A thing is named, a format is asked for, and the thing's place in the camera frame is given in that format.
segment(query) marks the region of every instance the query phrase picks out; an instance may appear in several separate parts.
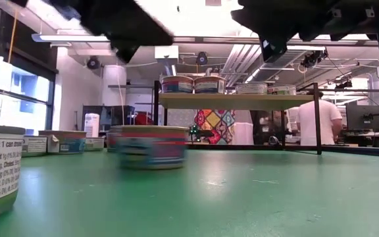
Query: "desk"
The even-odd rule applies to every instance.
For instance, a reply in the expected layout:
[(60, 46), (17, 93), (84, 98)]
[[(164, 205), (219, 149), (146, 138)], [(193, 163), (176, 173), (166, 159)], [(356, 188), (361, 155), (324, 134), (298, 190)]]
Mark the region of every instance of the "desk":
[(114, 153), (22, 159), (4, 237), (379, 236), (379, 157), (188, 151), (126, 171)]

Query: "colorful quilt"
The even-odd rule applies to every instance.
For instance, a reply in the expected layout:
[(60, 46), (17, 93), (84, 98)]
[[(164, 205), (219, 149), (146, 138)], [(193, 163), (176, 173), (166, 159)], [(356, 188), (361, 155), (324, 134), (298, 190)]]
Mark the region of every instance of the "colorful quilt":
[(235, 111), (198, 110), (194, 123), (200, 130), (211, 130), (214, 134), (209, 138), (211, 144), (228, 145), (234, 136)]

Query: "white t-shirt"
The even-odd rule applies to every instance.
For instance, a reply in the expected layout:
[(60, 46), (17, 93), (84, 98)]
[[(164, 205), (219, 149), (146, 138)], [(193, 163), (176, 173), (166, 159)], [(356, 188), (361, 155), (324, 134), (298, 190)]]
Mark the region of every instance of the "white t-shirt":
[[(321, 144), (334, 145), (332, 120), (341, 119), (340, 111), (328, 101), (320, 99), (319, 103)], [(301, 124), (301, 145), (316, 145), (314, 101), (299, 107), (296, 122)]]

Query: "wooden shelf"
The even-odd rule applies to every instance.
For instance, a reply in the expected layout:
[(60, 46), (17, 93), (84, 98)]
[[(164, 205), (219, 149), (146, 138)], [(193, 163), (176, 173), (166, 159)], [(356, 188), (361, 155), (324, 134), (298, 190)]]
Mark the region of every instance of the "wooden shelf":
[(159, 94), (159, 103), (167, 109), (236, 109), (280, 111), (300, 106), (312, 100), (312, 95)]

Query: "container lid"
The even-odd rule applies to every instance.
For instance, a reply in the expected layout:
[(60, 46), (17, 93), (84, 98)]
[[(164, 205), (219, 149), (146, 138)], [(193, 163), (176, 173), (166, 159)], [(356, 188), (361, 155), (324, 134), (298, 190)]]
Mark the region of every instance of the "container lid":
[(26, 133), (26, 129), (17, 128), (12, 126), (0, 126), (0, 134), (16, 134), (16, 135), (24, 135)]
[(58, 131), (58, 130), (41, 130), (39, 132), (50, 134), (65, 134), (65, 133), (87, 133), (84, 131)]
[(219, 77), (219, 76), (202, 76), (202, 77), (200, 77), (200, 78), (196, 78), (195, 79), (195, 81), (196, 80), (200, 80), (200, 79), (217, 79), (217, 80), (226, 80), (226, 79), (224, 79), (223, 77)]
[(269, 86), (270, 88), (276, 88), (276, 87), (282, 87), (282, 86), (289, 86), (289, 87), (295, 87), (295, 85), (277, 85), (277, 86)]
[(33, 136), (33, 135), (24, 135), (25, 138), (47, 138), (47, 136)]
[(238, 86), (245, 86), (245, 85), (266, 85), (267, 86), (267, 83), (264, 83), (264, 82), (248, 82), (248, 83), (244, 83), (244, 84), (239, 84), (237, 85), (236, 87)]
[(171, 130), (189, 130), (189, 128), (179, 126), (156, 126), (156, 125), (124, 125), (118, 126), (121, 129), (171, 129)]
[(193, 78), (190, 78), (189, 76), (165, 76), (161, 79), (161, 82), (163, 80), (173, 80), (173, 79), (186, 79), (186, 80), (193, 80)]

